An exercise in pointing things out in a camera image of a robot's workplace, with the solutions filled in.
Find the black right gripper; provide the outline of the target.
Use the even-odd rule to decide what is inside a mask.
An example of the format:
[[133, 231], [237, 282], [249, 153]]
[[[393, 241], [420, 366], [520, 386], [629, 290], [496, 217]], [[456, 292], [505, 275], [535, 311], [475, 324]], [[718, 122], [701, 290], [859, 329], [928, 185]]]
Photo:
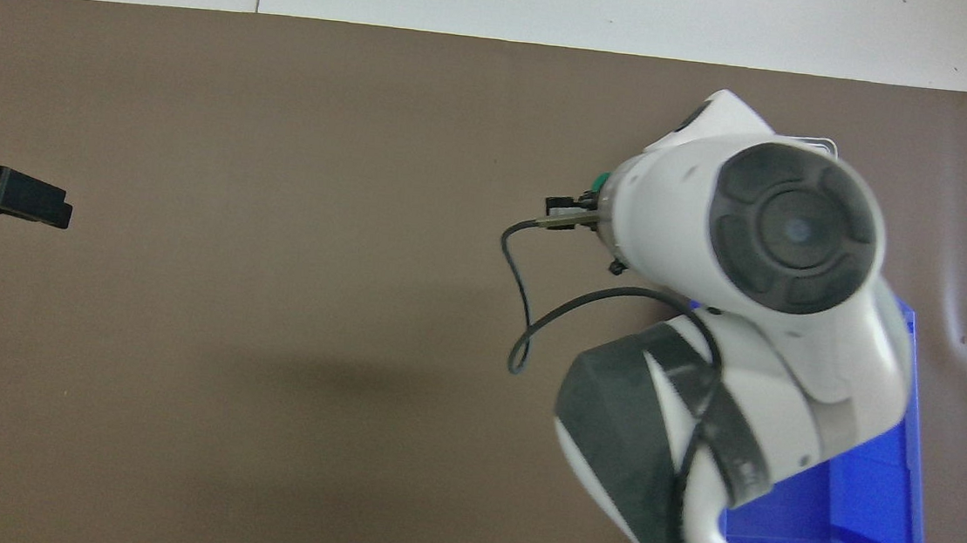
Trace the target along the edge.
[[577, 199], [575, 197], [550, 195], [547, 198], [546, 217], [560, 218], [562, 215], [584, 212], [586, 217], [600, 217], [601, 201], [600, 194], [596, 190], [582, 193]]

